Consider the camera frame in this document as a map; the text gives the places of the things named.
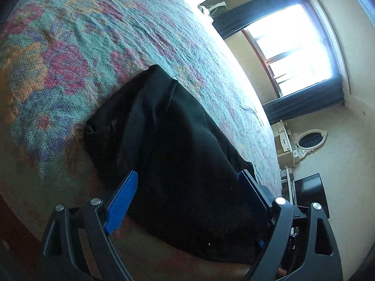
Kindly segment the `black pants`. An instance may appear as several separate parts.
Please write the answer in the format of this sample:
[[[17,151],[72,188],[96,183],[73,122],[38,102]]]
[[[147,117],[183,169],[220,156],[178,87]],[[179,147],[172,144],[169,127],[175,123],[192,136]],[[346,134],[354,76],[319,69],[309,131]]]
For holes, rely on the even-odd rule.
[[[146,232],[204,260],[256,261],[258,226],[238,182],[253,165],[160,66],[108,99],[86,122],[83,141],[106,188],[138,174],[129,215]]]

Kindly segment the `black television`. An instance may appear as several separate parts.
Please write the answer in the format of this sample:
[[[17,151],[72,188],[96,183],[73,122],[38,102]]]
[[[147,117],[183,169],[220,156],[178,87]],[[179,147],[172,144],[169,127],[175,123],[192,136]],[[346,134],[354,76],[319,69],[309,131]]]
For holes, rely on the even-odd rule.
[[[322,206],[327,218],[330,218],[327,197],[319,173],[296,180],[294,186],[298,206],[309,207],[312,203],[317,202]]]

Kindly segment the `cream dressing table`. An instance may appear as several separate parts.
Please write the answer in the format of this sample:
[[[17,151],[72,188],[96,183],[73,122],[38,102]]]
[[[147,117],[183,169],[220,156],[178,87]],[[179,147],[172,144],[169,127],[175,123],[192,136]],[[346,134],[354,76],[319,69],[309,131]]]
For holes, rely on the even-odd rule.
[[[299,154],[292,139],[291,132],[283,121],[271,125],[275,147],[277,150],[278,164],[281,170],[294,168],[300,162]]]

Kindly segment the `white oval mirror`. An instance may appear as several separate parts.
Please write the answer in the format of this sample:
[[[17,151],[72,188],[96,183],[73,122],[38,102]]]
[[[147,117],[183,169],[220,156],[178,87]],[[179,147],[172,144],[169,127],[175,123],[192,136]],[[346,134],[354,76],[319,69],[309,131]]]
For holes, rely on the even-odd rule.
[[[321,129],[311,129],[303,133],[292,133],[296,154],[299,160],[303,160],[308,154],[313,153],[324,145],[327,132]]]

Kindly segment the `dark blue lower curtain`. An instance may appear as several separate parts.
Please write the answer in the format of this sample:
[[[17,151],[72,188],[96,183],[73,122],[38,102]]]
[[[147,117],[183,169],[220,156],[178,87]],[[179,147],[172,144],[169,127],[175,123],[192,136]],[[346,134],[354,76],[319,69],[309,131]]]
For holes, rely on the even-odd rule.
[[[344,102],[343,79],[340,75],[336,75],[268,102],[262,107],[270,124],[275,124],[278,121],[301,117]]]

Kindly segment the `dark blue curtain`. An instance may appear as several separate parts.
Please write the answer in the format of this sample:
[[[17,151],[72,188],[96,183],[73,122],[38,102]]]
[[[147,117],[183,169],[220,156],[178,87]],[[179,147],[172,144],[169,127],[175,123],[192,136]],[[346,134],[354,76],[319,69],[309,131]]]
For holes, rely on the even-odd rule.
[[[344,102],[343,79],[340,75],[336,75],[268,102],[262,107],[270,124],[275,124],[278,121],[301,117]]]
[[[259,19],[307,1],[309,0],[252,0],[215,17],[213,26],[221,38],[227,39]]]

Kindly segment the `bright window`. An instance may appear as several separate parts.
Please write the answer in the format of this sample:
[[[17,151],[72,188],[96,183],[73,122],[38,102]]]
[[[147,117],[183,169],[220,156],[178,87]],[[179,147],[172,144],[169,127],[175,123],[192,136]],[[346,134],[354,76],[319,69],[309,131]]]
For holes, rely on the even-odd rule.
[[[309,2],[262,17],[242,33],[279,98],[338,73],[328,35]]]

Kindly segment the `floral bedspread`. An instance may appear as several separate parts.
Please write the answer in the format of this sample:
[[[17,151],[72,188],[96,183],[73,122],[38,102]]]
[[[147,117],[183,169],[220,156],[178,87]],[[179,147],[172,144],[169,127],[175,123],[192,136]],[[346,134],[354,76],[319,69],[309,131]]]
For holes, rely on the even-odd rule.
[[[105,191],[83,149],[85,122],[154,64],[279,193],[261,102],[227,44],[187,2],[19,0],[1,32],[1,242],[29,271],[53,205]]]

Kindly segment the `dark blue upper curtain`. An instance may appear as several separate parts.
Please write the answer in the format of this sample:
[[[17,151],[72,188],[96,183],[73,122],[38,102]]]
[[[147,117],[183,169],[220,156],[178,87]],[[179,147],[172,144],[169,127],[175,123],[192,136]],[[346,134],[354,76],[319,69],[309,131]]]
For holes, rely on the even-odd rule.
[[[252,0],[215,17],[213,26],[221,38],[227,39],[259,19],[307,1],[309,0]]]

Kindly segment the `white fan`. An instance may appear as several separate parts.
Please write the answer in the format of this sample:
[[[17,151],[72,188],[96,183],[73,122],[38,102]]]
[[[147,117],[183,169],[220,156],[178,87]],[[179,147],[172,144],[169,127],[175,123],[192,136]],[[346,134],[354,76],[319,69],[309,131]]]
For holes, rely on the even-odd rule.
[[[208,10],[210,12],[210,16],[215,17],[217,15],[224,13],[227,10],[227,4],[225,1],[222,1],[209,6]]]

